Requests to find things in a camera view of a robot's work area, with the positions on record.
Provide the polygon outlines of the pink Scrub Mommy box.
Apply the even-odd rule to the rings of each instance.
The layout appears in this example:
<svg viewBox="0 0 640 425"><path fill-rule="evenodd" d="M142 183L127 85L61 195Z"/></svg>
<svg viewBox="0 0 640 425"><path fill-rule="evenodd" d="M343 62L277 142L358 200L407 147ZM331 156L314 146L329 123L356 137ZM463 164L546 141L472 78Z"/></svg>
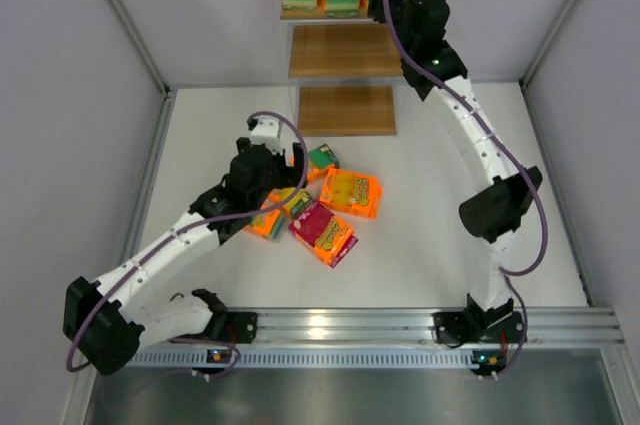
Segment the pink Scrub Mommy box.
<svg viewBox="0 0 640 425"><path fill-rule="evenodd" d="M288 229L303 246L332 269L358 243L353 227L317 200L302 210Z"/></svg>

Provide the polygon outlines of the orange Scrub Daddy box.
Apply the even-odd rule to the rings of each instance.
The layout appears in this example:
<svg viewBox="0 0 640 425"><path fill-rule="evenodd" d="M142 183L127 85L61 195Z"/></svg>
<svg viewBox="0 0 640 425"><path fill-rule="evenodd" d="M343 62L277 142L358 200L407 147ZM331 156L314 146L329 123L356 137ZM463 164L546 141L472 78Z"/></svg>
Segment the orange Scrub Daddy box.
<svg viewBox="0 0 640 425"><path fill-rule="evenodd" d="M377 177L332 168L325 177L318 200L333 211L376 219L383 192Z"/></svg>

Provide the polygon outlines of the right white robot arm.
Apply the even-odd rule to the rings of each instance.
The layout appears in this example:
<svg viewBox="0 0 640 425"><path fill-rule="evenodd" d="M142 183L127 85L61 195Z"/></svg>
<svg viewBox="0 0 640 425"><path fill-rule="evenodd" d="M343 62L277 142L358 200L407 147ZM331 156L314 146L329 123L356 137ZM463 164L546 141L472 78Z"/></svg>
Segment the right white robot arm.
<svg viewBox="0 0 640 425"><path fill-rule="evenodd" d="M468 168L473 195L458 207L459 219L483 247L466 267L469 291L459 311L436 314L438 343L514 344L524 335L515 294L512 249L524 215L542 183L538 167L514 164L478 104L464 62L446 41L447 0L368 0L368 14L389 27L401 54L407 84L432 107Z"/></svg>

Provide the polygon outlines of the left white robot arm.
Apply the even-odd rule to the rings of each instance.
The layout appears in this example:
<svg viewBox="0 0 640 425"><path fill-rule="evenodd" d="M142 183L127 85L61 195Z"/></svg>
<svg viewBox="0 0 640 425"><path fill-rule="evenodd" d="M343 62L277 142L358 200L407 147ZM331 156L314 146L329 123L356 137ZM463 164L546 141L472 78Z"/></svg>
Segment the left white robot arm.
<svg viewBox="0 0 640 425"><path fill-rule="evenodd" d="M72 343L69 371L81 369L74 362L76 353L109 376L139 350L161 342L252 340L245 327L255 322L255 315L229 312L205 288L175 292L158 309L151 307L157 291L247 227L273 190L305 184L308 151L303 140L293 144L291 166L282 152L247 138L236 145L238 153L222 181L202 193L169 231L116 269L93 281L79 277L67 287L63 333Z"/></svg>

